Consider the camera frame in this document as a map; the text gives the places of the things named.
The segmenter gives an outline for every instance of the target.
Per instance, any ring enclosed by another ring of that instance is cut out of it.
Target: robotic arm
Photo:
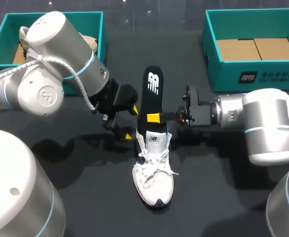
[[[23,43],[30,48],[26,63],[0,72],[0,111],[50,115],[62,104],[66,79],[92,113],[104,115],[105,129],[117,138],[130,138],[115,119],[120,111],[138,114],[137,92],[109,77],[108,69],[64,14],[54,11],[40,17],[27,29]]]
[[[197,86],[188,86],[186,107],[164,113],[159,120],[176,119],[181,125],[211,126],[245,131],[249,159],[270,166],[289,163],[289,96],[278,89],[247,94],[221,95],[214,102],[200,102]],[[148,115],[148,122],[156,122]]]

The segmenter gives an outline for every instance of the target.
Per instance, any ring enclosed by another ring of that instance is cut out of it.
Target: shoelace
[[[171,133],[168,134],[168,141],[166,144],[166,150],[162,153],[154,154],[148,152],[148,150],[145,148],[145,142],[142,135],[136,131],[136,138],[139,142],[140,148],[141,148],[141,154],[146,160],[145,164],[139,164],[136,163],[135,166],[139,168],[139,171],[144,174],[146,177],[152,176],[157,171],[166,172],[168,174],[175,174],[178,175],[178,173],[173,172],[169,167],[166,167],[166,160],[167,156],[169,155],[169,144],[171,140]]]

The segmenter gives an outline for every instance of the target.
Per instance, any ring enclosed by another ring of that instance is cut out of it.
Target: black insole
[[[138,116],[138,132],[145,138],[146,131],[167,132],[166,123],[148,123],[147,114],[162,112],[164,74],[160,67],[150,66],[144,72],[143,96]]]

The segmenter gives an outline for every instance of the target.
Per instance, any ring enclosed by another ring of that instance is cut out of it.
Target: black background
[[[111,76],[141,92],[145,68],[161,66],[165,111],[183,105],[181,96],[189,84],[199,86],[202,100],[215,97],[200,48],[205,9],[289,6],[288,0],[126,0],[126,6],[114,0],[56,0],[52,6],[38,0],[2,2],[0,22],[3,13],[12,11],[105,10]],[[120,119],[136,125],[128,113]],[[270,236],[266,201],[289,167],[250,164],[242,133],[194,131],[184,138],[170,153],[171,168],[180,174],[174,177],[172,202],[152,211],[134,187],[133,142],[113,141],[101,123],[102,117],[75,97],[66,98],[49,118],[0,113],[0,129],[32,148],[58,189],[67,212],[65,237]]]

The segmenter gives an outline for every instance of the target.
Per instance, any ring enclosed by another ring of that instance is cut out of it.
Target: new balance logo
[[[157,95],[159,94],[159,77],[157,74],[149,73],[148,89]]]
[[[156,141],[158,138],[157,137],[150,137],[149,141]]]

